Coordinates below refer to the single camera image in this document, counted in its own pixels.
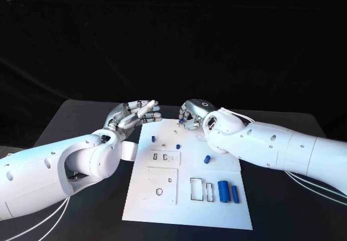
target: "blue cylinder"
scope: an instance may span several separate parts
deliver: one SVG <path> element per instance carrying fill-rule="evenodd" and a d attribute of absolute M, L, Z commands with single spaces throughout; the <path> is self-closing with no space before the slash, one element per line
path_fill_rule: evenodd
<path fill-rule="evenodd" d="M 232 201 L 227 181 L 219 181 L 219 200 L 220 202 Z"/>
<path fill-rule="evenodd" d="M 235 201 L 235 203 L 239 203 L 239 195 L 237 195 L 236 186 L 232 186 L 232 190 L 233 190 L 233 201 Z"/>
<path fill-rule="evenodd" d="M 209 155 L 206 155 L 206 157 L 204 157 L 204 163 L 206 163 L 206 164 L 209 164 L 210 158 L 212 158 L 212 157 L 210 157 Z"/>

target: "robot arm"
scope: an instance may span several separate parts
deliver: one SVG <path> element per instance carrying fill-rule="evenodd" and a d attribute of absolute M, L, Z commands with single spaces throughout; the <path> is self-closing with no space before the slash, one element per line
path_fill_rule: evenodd
<path fill-rule="evenodd" d="M 124 140 L 134 126 L 161 121 L 155 110 L 154 100 L 121 104 L 104 129 L 0 159 L 0 221 L 42 210 L 109 177 L 121 158 L 134 160 L 137 144 Z"/>
<path fill-rule="evenodd" d="M 235 113 L 203 100 L 189 100 L 180 111 L 183 126 L 203 126 L 210 148 L 265 168 L 299 173 L 347 194 L 347 143 L 305 135 L 285 127 L 243 124 Z"/>

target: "black backdrop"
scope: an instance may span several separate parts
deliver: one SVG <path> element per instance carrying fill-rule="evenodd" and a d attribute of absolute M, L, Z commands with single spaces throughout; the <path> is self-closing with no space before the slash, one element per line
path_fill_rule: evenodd
<path fill-rule="evenodd" d="M 347 139 L 343 14 L 325 6 L 9 0 L 0 22 L 0 145 L 32 146 L 69 98 L 305 112 Z"/>

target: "black tablecloth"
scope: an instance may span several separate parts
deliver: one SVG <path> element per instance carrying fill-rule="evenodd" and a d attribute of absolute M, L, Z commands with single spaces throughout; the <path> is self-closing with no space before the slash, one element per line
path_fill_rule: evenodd
<path fill-rule="evenodd" d="M 69 100 L 63 103 L 36 146 L 92 133 L 102 128 L 117 103 Z M 164 118 L 178 107 L 163 106 Z M 304 113 L 237 110 L 259 122 L 324 137 L 314 117 Z M 128 141 L 138 142 L 141 127 Z M 114 175 L 70 198 L 65 216 L 45 240 L 337 240 L 347 239 L 347 207 L 304 189 L 282 171 L 240 161 L 253 230 L 122 221 L 132 162 L 121 161 Z M 59 204 L 0 222 L 0 240 L 32 227 Z M 17 240 L 37 240 L 57 215 Z"/>

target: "white pegboard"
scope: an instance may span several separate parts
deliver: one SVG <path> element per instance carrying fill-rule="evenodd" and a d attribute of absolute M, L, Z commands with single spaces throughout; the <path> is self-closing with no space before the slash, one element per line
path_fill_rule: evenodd
<path fill-rule="evenodd" d="M 239 160 L 230 154 L 217 154 L 206 143 L 199 143 L 206 141 L 201 129 L 187 131 L 177 127 L 177 122 L 176 119 L 163 119 L 161 122 L 142 125 L 122 220 L 252 230 Z M 177 170 L 176 205 L 150 205 L 142 202 L 148 192 L 144 188 L 148 167 L 164 168 L 148 163 L 151 150 L 181 153 L 180 165 L 167 167 Z M 209 164 L 204 164 L 206 155 L 212 156 Z M 203 180 L 203 201 L 191 200 L 190 178 Z M 219 181 L 227 181 L 229 188 L 237 186 L 240 203 L 233 202 L 233 197 L 229 203 L 219 201 Z M 213 202 L 206 201 L 206 183 L 213 185 Z"/>

